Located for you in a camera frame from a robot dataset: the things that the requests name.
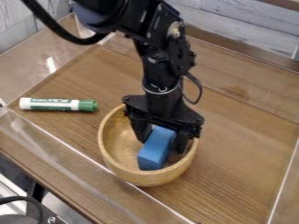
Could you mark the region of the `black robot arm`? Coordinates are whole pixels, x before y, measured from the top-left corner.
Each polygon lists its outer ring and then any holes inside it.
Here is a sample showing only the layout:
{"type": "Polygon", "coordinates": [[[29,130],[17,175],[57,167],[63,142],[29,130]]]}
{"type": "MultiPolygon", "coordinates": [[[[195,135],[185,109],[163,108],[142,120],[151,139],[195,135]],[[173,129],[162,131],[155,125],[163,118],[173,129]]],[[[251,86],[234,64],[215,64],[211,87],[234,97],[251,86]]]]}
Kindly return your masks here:
{"type": "Polygon", "coordinates": [[[181,12],[165,0],[74,0],[82,24],[98,34],[121,31],[133,39],[143,62],[143,95],[123,97],[135,136],[145,142],[153,127],[175,132],[174,148],[183,153],[201,136],[205,118],[189,105],[183,92],[197,53],[186,38],[181,12]]]}

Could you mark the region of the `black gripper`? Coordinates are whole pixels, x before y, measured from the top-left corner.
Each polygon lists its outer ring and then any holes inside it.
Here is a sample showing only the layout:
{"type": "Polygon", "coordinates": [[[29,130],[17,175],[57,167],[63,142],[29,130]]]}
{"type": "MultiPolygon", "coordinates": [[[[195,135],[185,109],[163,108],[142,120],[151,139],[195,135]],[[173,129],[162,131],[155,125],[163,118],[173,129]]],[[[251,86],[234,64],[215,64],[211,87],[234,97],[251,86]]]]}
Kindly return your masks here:
{"type": "Polygon", "coordinates": [[[186,105],[182,87],[163,93],[146,90],[143,95],[126,95],[122,102],[137,139],[143,143],[153,132],[153,124],[162,126],[178,132],[175,150],[183,154],[190,139],[201,137],[205,118],[186,105]]]}

